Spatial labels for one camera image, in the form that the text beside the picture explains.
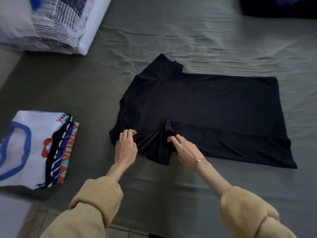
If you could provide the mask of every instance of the bed sheet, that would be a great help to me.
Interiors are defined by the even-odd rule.
[[[237,0],[112,0],[85,57],[27,53],[0,91],[0,135],[18,110],[63,111],[81,124],[62,185],[0,191],[66,209],[88,178],[114,159],[109,130],[134,76],[158,54],[189,73],[276,76],[297,170],[208,158],[233,185],[271,203],[298,237],[317,233],[317,22],[240,14]],[[163,237],[232,237],[219,201],[172,157],[138,156],[120,180],[113,223]]]

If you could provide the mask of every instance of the silver bracelet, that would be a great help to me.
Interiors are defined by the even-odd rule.
[[[195,170],[195,168],[196,168],[196,166],[198,165],[198,163],[199,163],[200,161],[204,160],[204,159],[205,159],[205,157],[202,158],[201,160],[199,160],[199,159],[196,158],[196,164],[194,165],[193,170]]]

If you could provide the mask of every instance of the person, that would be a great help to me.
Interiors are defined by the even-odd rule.
[[[115,147],[114,164],[106,176],[87,180],[69,205],[44,231],[41,238],[104,238],[117,214],[123,193],[118,184],[122,174],[137,155],[134,130],[124,130]],[[273,206],[259,196],[232,186],[210,164],[195,144],[180,135],[169,137],[181,163],[197,172],[220,199],[220,213],[225,227],[235,238],[295,238],[280,223]]]

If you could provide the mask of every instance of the beige sleeve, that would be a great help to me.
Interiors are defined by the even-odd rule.
[[[69,205],[41,235],[41,238],[104,238],[117,214],[123,193],[109,177],[87,180]]]
[[[220,212],[224,225],[235,238],[296,238],[279,222],[273,206],[239,187],[231,187],[222,196]]]

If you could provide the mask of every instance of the black and white patterned fabric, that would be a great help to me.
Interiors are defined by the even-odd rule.
[[[16,51],[73,53],[85,32],[94,0],[43,0],[31,14],[34,30],[23,37],[1,36],[1,46]]]

